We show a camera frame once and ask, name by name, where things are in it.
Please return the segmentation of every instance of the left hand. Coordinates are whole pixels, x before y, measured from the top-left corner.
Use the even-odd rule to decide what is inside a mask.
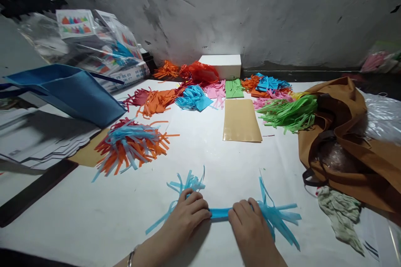
[[[184,190],[162,228],[138,247],[132,266],[155,267],[164,263],[186,244],[194,229],[211,216],[201,193]]]

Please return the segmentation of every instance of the silver bracelet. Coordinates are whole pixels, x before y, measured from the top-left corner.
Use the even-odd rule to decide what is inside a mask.
[[[134,248],[134,249],[131,251],[131,253],[129,254],[127,267],[132,267],[132,257],[134,256],[135,250],[137,250],[138,246],[139,246],[139,245],[135,246],[135,248]]]

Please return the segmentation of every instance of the blue bag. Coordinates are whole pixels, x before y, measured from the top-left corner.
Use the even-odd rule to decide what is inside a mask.
[[[30,91],[71,117],[104,128],[126,110],[93,76],[124,84],[103,75],[89,74],[79,68],[54,64],[6,76],[5,79],[11,84],[1,85],[0,89],[17,86],[20,90],[1,92],[0,98]]]

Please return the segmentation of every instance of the brown bag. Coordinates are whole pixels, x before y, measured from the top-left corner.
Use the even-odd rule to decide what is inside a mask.
[[[302,176],[304,183],[328,184],[361,202],[401,213],[401,147],[377,140],[366,142],[349,132],[366,113],[365,100],[351,79],[344,77],[320,83],[306,92],[318,96],[318,109],[313,127],[298,135],[299,158],[307,168]],[[341,173],[325,167],[319,150],[327,141],[337,141],[373,172]],[[309,181],[312,175],[320,182]]]

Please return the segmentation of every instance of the white table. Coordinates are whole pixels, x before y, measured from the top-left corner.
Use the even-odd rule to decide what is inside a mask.
[[[293,83],[294,91],[304,91],[315,83]],[[137,88],[168,90],[174,82],[148,80],[117,94],[123,100]],[[206,166],[202,190],[209,207],[230,207],[240,199],[261,199],[258,183],[261,172],[275,204],[297,203],[302,220],[299,226],[287,223],[301,246],[294,246],[276,232],[276,245],[289,266],[373,266],[370,255],[358,254],[338,241],[328,217],[320,210],[315,190],[304,188],[305,171],[298,158],[298,138],[283,129],[263,126],[258,119],[262,143],[223,141],[224,111],[206,108],[203,112],[183,111],[175,104],[149,124],[167,120],[171,137],[166,156],[117,176],[100,176],[91,183],[96,169],[79,166],[50,192],[7,227],[0,229],[0,247],[9,248],[77,266],[112,266],[147,237],[145,230],[168,209],[177,193],[166,186],[176,174],[186,178],[192,169],[201,176]],[[133,118],[136,109],[126,116]],[[44,110],[59,113],[47,105]],[[35,175],[6,173],[0,176],[0,204],[17,194]],[[243,266],[228,222],[204,226],[185,251],[170,263],[177,266]]]

